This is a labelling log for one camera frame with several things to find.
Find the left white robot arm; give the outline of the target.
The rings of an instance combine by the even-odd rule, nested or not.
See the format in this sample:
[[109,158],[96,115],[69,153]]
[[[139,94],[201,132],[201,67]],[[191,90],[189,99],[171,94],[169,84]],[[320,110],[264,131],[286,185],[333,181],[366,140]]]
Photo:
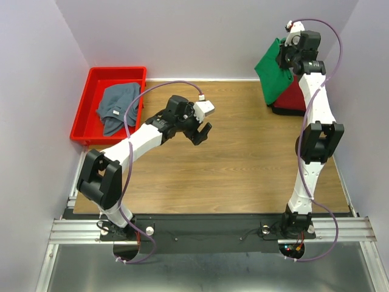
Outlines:
[[87,152],[77,181],[77,190],[92,201],[110,222],[100,230],[116,233],[123,240],[135,234],[133,213],[122,206],[123,173],[131,173],[133,163],[148,151],[183,133],[193,145],[208,138],[212,126],[204,119],[214,113],[215,106],[201,96],[197,102],[173,95],[164,109],[148,118],[130,137],[102,151]]

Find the green t shirt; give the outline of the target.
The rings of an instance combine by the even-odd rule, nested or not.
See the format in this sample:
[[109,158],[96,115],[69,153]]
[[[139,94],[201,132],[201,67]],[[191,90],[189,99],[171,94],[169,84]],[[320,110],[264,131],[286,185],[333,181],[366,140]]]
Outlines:
[[266,105],[271,105],[276,102],[279,96],[294,81],[291,71],[280,68],[276,61],[280,53],[280,44],[282,41],[284,39],[274,39],[273,43],[254,68],[261,82]]

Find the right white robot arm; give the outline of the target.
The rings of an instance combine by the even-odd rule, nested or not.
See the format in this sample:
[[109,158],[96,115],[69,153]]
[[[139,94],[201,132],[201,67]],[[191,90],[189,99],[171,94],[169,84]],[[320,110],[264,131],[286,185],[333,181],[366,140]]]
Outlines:
[[276,61],[280,68],[291,69],[296,75],[306,106],[302,131],[295,145],[298,174],[280,221],[280,232],[294,237],[314,232],[312,204],[317,181],[345,129],[332,114],[325,88],[328,80],[325,64],[317,60],[321,35],[302,26],[291,27],[288,32]]

